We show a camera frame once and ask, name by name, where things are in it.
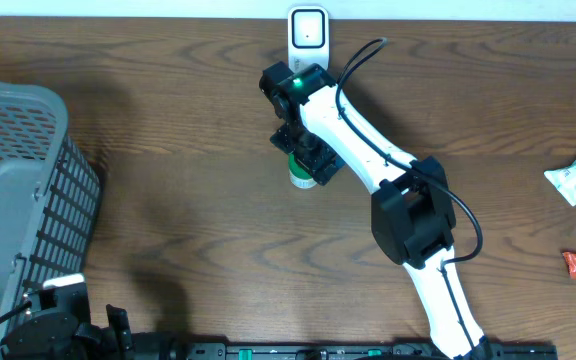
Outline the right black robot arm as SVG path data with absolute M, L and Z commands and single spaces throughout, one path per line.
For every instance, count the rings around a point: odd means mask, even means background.
M 454 209 L 464 203 L 449 190 L 441 164 L 390 143 L 318 64 L 295 73 L 278 62 L 263 71 L 259 88 L 284 122 L 270 141 L 288 154 L 293 184 L 325 185 L 348 166 L 371 196 L 375 241 L 412 279 L 434 346 L 451 359 L 489 357 L 456 271 Z

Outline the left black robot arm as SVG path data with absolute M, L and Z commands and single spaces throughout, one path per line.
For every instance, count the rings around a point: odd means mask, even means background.
M 87 286 L 49 286 L 29 295 L 31 317 L 0 342 L 4 359 L 133 359 L 125 311 L 112 307 L 109 326 L 91 323 Z

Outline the green lid jar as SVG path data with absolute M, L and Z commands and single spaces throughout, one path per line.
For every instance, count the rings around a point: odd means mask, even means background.
M 293 154 L 288 158 L 289 178 L 299 189 L 310 189 L 317 185 L 316 181 L 297 163 Z

